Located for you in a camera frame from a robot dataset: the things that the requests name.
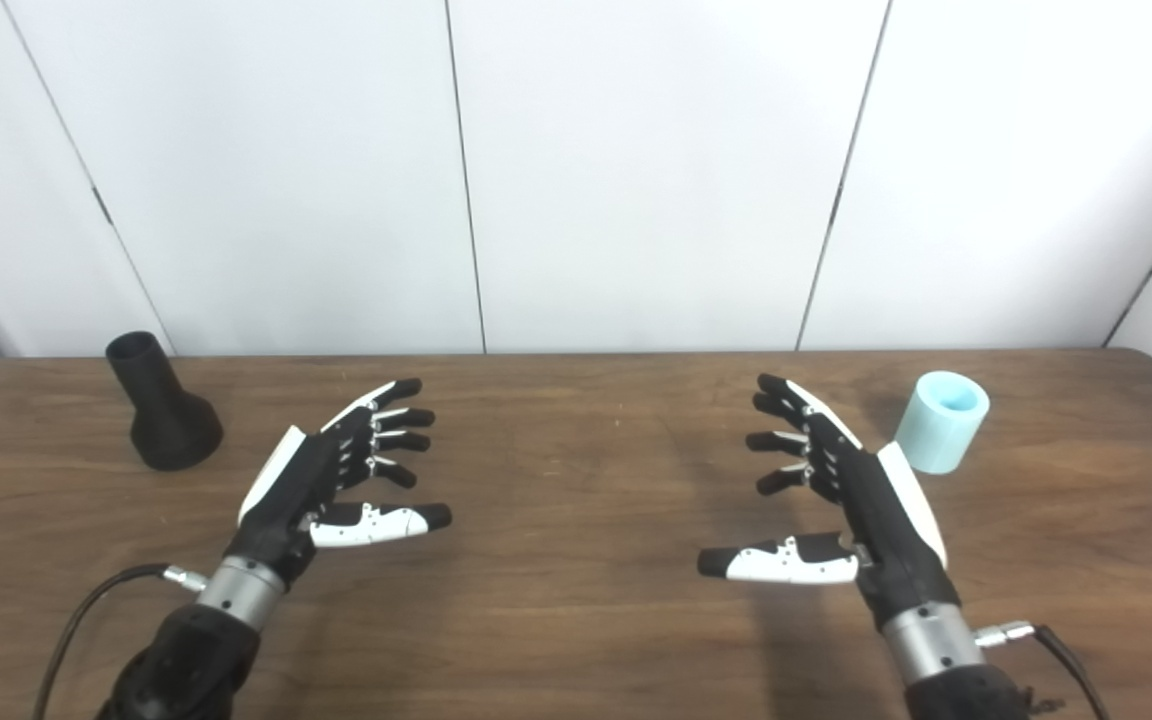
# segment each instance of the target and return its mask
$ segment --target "black robotic finger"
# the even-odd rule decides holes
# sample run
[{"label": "black robotic finger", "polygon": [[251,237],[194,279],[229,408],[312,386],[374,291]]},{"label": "black robotic finger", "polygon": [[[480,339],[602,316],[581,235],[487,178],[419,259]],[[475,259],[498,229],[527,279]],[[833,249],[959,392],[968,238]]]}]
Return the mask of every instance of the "black robotic finger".
[{"label": "black robotic finger", "polygon": [[408,432],[408,430],[389,430],[389,432],[376,433],[371,438],[371,447],[376,450],[429,450],[429,437],[420,433]]},{"label": "black robotic finger", "polygon": [[808,406],[808,401],[799,396],[785,378],[778,378],[767,373],[759,374],[758,388],[767,393],[767,395],[776,397],[776,400],[783,400],[798,415],[802,415],[804,407]]},{"label": "black robotic finger", "polygon": [[372,415],[372,427],[378,432],[393,429],[427,429],[434,424],[434,414],[430,410],[417,410],[415,407],[402,407],[399,410],[387,410]]},{"label": "black robotic finger", "polygon": [[369,393],[369,400],[380,409],[380,407],[388,406],[393,401],[416,395],[416,393],[420,392],[420,387],[419,378],[408,378],[406,381],[385,384],[381,388]]},{"label": "black robotic finger", "polygon": [[780,430],[745,435],[745,447],[753,452],[788,452],[790,455],[803,455],[806,446],[808,435],[782,433]]},{"label": "black robotic finger", "polygon": [[416,487],[416,473],[412,473],[411,470],[403,468],[393,460],[380,456],[373,456],[371,461],[371,473],[374,477],[385,478],[401,488]]},{"label": "black robotic finger", "polygon": [[767,395],[767,393],[756,392],[755,393],[755,410],[759,414],[767,414],[774,416],[774,418],[781,418],[788,420],[794,427],[803,427],[803,415],[790,406],[787,400],[781,400],[780,397],[773,397]]},{"label": "black robotic finger", "polygon": [[755,488],[758,488],[758,495],[768,497],[775,495],[782,488],[803,486],[806,483],[809,468],[806,462],[799,462],[796,465],[772,470],[771,473],[765,473],[755,483]]}]

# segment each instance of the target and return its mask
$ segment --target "black cable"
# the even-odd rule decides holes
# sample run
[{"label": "black cable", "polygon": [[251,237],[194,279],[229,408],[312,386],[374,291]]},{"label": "black cable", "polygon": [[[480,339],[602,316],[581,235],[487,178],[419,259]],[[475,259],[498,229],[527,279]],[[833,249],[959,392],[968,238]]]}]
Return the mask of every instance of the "black cable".
[{"label": "black cable", "polygon": [[1083,688],[1083,694],[1087,697],[1087,703],[1092,706],[1097,720],[1111,720],[1111,712],[1105,707],[1105,702],[1101,702],[1101,696],[1096,691],[1096,688],[1092,687],[1092,679],[1087,677],[1087,670],[1078,661],[1074,651],[1062,643],[1047,626],[1034,626],[1034,639],[1043,643],[1043,646],[1049,650],[1056,660],[1060,660],[1069,674],[1078,680],[1078,687]]},{"label": "black cable", "polygon": [[114,577],[96,585],[96,589],[91,593],[88,593],[88,597],[84,597],[82,602],[78,602],[77,609],[74,609],[74,614],[69,616],[68,623],[65,623],[65,629],[60,632],[56,650],[51,652],[51,660],[47,661],[47,669],[41,674],[41,684],[38,685],[38,696],[35,698],[33,712],[29,715],[29,719],[41,720],[41,717],[46,714],[47,698],[51,697],[51,685],[56,682],[56,670],[60,670],[60,662],[65,660],[65,651],[69,650],[69,641],[74,639],[74,630],[78,629],[78,623],[81,623],[83,615],[86,615],[88,611],[91,611],[92,605],[96,605],[96,601],[100,600],[115,585],[136,578],[161,578],[168,568],[170,566],[166,564],[166,562],[162,562],[162,564],[136,564],[134,568],[120,571]]}]

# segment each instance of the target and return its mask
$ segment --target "robotic finger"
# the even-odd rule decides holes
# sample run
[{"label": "robotic finger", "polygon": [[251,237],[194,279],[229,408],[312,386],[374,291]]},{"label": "robotic finger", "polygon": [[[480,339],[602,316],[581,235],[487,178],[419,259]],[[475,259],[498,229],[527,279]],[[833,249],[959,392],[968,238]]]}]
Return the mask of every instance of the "robotic finger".
[{"label": "robotic finger", "polygon": [[310,525],[316,547],[358,547],[434,532],[452,524],[452,508],[433,505],[336,502]]}]

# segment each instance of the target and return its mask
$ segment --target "wood grain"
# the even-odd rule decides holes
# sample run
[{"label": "wood grain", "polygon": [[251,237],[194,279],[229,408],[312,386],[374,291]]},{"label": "wood grain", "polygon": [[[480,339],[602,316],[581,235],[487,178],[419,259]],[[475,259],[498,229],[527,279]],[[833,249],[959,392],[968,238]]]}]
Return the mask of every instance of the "wood grain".
[{"label": "wood grain", "polygon": [[[324,551],[266,632],[243,720],[900,719],[854,588],[705,579],[705,546],[835,529],[810,493],[759,498],[776,422],[759,372],[795,378],[861,439],[890,438],[914,379],[954,369],[993,410],[964,464],[924,478],[977,624],[1052,624],[1119,720],[1152,717],[1152,359],[1134,351],[179,359],[227,430],[198,468],[154,473],[99,359],[0,359],[0,719],[26,715],[65,616],[147,561],[210,571],[289,423],[316,427],[396,377],[425,381],[434,447],[401,460],[452,528]],[[187,601],[161,583],[101,601],[61,670],[56,719],[91,717],[123,661]],[[1089,717],[1038,647],[996,660]]]}]

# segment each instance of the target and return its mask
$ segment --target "white thumb segment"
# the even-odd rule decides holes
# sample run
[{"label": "white thumb segment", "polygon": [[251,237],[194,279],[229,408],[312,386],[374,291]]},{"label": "white thumb segment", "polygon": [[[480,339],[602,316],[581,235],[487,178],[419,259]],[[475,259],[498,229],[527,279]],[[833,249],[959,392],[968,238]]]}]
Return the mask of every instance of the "white thumb segment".
[{"label": "white thumb segment", "polygon": [[356,525],[310,525],[310,538],[316,547],[357,547],[427,532],[429,523],[419,511],[399,507],[381,514],[378,507],[366,502],[362,503],[362,518]]},{"label": "white thumb segment", "polygon": [[855,556],[826,562],[805,562],[797,552],[795,538],[776,546],[776,552],[742,550],[727,564],[727,579],[753,579],[761,583],[796,585],[832,585],[856,579],[859,566]]}]

